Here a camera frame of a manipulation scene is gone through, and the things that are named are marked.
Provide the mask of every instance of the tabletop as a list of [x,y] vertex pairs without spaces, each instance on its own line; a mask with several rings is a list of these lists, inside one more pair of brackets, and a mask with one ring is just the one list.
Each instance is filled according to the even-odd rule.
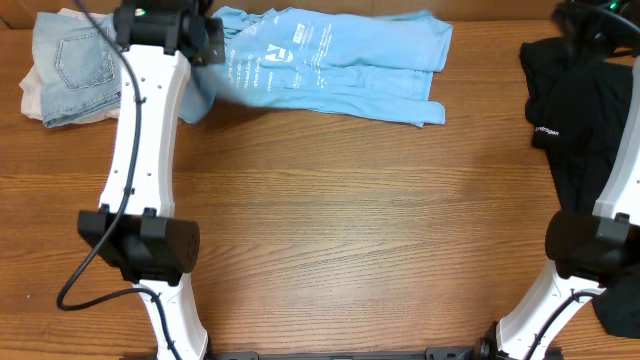
[[[389,124],[216,103],[178,126],[176,217],[195,220],[196,304],[215,351],[420,351],[471,345],[545,262],[559,209],[531,147],[522,42],[547,21],[454,23],[431,99],[446,125]],[[137,296],[63,313],[55,298],[89,247],[116,121],[47,129],[20,113],[30,31],[0,31],[0,359],[153,353]],[[128,287],[98,259],[69,302]],[[586,306],[557,337],[567,359],[637,358]]]

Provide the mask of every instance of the black fabric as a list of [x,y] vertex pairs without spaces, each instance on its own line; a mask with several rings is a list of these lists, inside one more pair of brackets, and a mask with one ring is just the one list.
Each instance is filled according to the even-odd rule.
[[[631,104],[631,67],[572,62],[560,38],[522,44],[522,68],[534,125],[564,210],[591,214],[615,162]],[[627,270],[594,301],[605,330],[640,339],[640,266]]]

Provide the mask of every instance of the cable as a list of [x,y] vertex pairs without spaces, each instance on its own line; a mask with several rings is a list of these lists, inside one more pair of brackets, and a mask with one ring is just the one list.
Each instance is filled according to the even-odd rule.
[[67,305],[64,303],[64,298],[67,296],[67,293],[69,292],[69,290],[71,290],[71,287],[73,287],[73,285],[78,280],[80,275],[82,275],[82,273],[86,270],[86,268],[89,266],[91,261],[96,257],[100,249],[107,243],[107,241],[109,241],[109,238],[111,237],[116,227],[120,223],[122,216],[124,215],[124,211],[127,208],[129,197],[131,196],[131,192],[132,192],[133,176],[135,174],[136,161],[138,160],[138,149],[140,147],[140,129],[142,127],[142,103],[144,102],[140,95],[140,87],[138,86],[138,81],[136,80],[133,69],[131,68],[131,64],[129,64],[129,61],[127,61],[124,55],[122,55],[122,53],[118,49],[118,45],[113,40],[111,40],[111,38],[109,38],[109,36],[105,33],[102,27],[100,27],[100,25],[98,25],[95,19],[91,17],[91,15],[89,14],[89,10],[87,10],[82,0],[74,0],[74,2],[80,8],[80,10],[84,13],[87,20],[89,20],[89,22],[91,23],[91,25],[100,33],[100,36],[107,42],[107,44],[109,44],[111,49],[113,49],[113,51],[118,55],[118,57],[122,61],[122,64],[124,64],[124,67],[126,68],[127,73],[131,78],[131,83],[133,84],[133,91],[135,94],[134,101],[136,102],[136,125],[135,125],[135,132],[133,136],[133,146],[131,149],[131,161],[129,162],[129,171],[127,173],[127,181],[124,186],[124,192],[122,194],[122,200],[120,201],[120,207],[116,212],[113,222],[111,223],[111,225],[109,225],[109,227],[107,228],[107,231],[105,231],[100,241],[98,241],[96,246],[93,247],[93,250],[91,250],[89,255],[87,255],[87,257],[82,261],[80,266],[78,266],[76,271],[71,275],[69,280],[67,280],[67,282],[64,284],[64,286],[60,290],[60,293],[58,294],[58,298],[56,299],[56,305],[60,310],[63,310],[63,311],[76,311],[76,310],[86,309],[94,305],[101,304],[105,301],[109,301],[111,299],[115,299],[117,297],[128,295],[128,294],[136,294],[136,293],[147,294],[151,297],[151,301],[155,303],[156,307],[158,308],[158,314],[160,316],[160,324],[162,326],[162,333],[164,335],[164,338],[167,341],[167,345],[169,349],[173,353],[173,356],[176,358],[176,360],[182,360],[182,358],[178,354],[178,351],[174,345],[173,340],[171,340],[171,336],[169,335],[166,314],[164,312],[164,308],[162,307],[160,297],[158,294],[156,294],[150,289],[131,288],[131,289],[120,290],[120,291],[116,291],[114,293],[99,297],[91,301],[87,301],[82,304],[77,304],[77,305]]
[[547,333],[547,331],[549,331],[551,325],[553,325],[553,322],[556,321],[558,316],[560,316],[560,314],[562,314],[562,312],[564,312],[569,307],[569,305],[571,305],[571,303],[573,303],[574,301],[579,302],[580,298],[583,296],[588,296],[593,299],[598,297],[598,294],[590,293],[587,291],[580,291],[572,294],[570,298],[565,300],[562,305],[560,305],[558,309],[556,309],[556,311],[551,315],[551,317],[549,317],[544,326],[542,326],[540,333],[536,334],[535,339],[533,340],[533,344],[529,348],[527,356],[524,357],[524,360],[531,360],[531,358],[533,357],[533,353],[536,351],[538,345],[540,345],[540,343],[542,342],[542,338]]

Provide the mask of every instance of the clothing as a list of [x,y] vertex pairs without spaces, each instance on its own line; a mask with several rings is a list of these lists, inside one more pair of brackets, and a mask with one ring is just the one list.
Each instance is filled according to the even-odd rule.
[[[58,12],[58,15],[68,16],[74,19],[83,19],[84,14],[79,11],[74,11],[70,9],[61,9]],[[102,14],[91,14],[94,18],[102,19],[105,15]],[[42,87],[44,83],[40,78],[40,74],[36,70],[35,66],[31,67],[31,70],[27,74],[27,76],[20,82],[20,88],[23,91],[22,95],[22,104],[21,111],[23,114],[28,117],[36,120],[43,120],[42,118],[42,105],[40,102],[40,96],[42,95]],[[85,117],[82,121],[74,121],[75,123],[90,123],[96,122],[103,119],[107,119],[110,117],[117,118],[119,116],[120,110],[114,109],[105,111],[102,113],[97,113],[93,116]]]
[[428,12],[365,18],[223,7],[214,17],[224,24],[227,63],[194,75],[199,81],[185,100],[197,101],[182,113],[188,122],[204,116],[215,96],[417,126],[445,121],[444,107],[427,98],[453,30]]
[[[631,105],[632,69],[602,61],[574,65],[563,39],[523,44],[526,117],[545,149],[564,210],[591,214],[613,169]],[[640,338],[640,267],[594,300],[605,330]]]
[[[98,19],[115,39],[113,15]],[[33,33],[34,66],[47,127],[82,122],[120,105],[120,72],[109,45],[85,19],[38,13]]]

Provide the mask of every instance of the blue fabric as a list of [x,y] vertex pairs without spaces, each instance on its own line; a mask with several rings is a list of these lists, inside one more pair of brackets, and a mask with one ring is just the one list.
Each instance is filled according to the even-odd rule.
[[216,96],[417,126],[445,122],[442,105],[427,99],[453,29],[428,12],[365,18],[223,7],[214,17],[223,20],[227,64],[194,69],[181,112],[187,122],[206,115]]
[[[113,15],[99,24],[115,39]],[[117,55],[87,20],[38,13],[32,52],[44,83],[41,104],[45,126],[80,122],[120,106]]]

